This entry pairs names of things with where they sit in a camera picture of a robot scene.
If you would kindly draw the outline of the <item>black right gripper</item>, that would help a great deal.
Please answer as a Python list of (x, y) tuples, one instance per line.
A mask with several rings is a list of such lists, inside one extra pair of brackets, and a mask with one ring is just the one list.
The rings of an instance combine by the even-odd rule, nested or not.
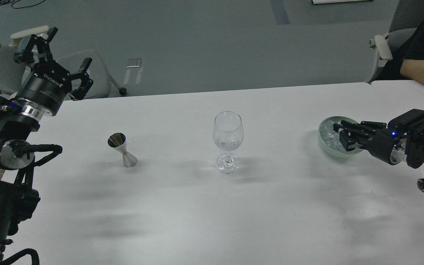
[(366, 150), (373, 157), (396, 165), (405, 160), (406, 139), (396, 131), (386, 129), (387, 123), (341, 120), (332, 129), (339, 133), (339, 140), (347, 152)]

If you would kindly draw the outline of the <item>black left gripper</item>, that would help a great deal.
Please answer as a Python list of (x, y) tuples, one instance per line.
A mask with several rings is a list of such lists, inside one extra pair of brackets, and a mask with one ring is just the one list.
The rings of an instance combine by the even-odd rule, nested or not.
[[(57, 27), (39, 26), (13, 34), (13, 46), (17, 49), (14, 62), (34, 63), (34, 55), (39, 60), (33, 65), (15, 99), (41, 105), (48, 116), (58, 113), (66, 95), (73, 101), (83, 100), (93, 85), (93, 80), (87, 73), (92, 58), (85, 58), (75, 74), (70, 74), (54, 61), (49, 44), (58, 30)], [(78, 88), (72, 89), (68, 83), (75, 80), (80, 80), (81, 83)]]

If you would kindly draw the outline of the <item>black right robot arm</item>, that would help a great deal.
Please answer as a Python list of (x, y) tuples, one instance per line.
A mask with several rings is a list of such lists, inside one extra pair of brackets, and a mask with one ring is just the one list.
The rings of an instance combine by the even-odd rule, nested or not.
[[(332, 130), (345, 151), (366, 150), (389, 165), (424, 164), (424, 110), (412, 109), (388, 123), (341, 120), (332, 124)], [(417, 180), (417, 187), (424, 193), (424, 179)]]

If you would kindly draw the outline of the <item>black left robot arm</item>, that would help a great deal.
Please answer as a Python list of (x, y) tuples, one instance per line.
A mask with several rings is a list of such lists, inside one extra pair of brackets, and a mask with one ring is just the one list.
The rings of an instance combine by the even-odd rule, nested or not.
[(55, 116), (64, 99), (83, 100), (93, 80), (87, 70), (92, 62), (85, 58), (76, 73), (70, 73), (53, 58), (49, 44), (57, 28), (42, 28), (46, 36), (23, 33), (14, 55), (16, 63), (28, 65), (29, 77), (10, 99), (0, 96), (0, 265), (11, 265), (25, 255), (38, 265), (36, 250), (26, 248), (5, 258), (10, 236), (18, 232), (20, 222), (30, 219), (40, 201), (33, 188), (34, 168), (62, 153), (55, 144), (30, 144), (30, 133), (38, 131), (43, 116)]

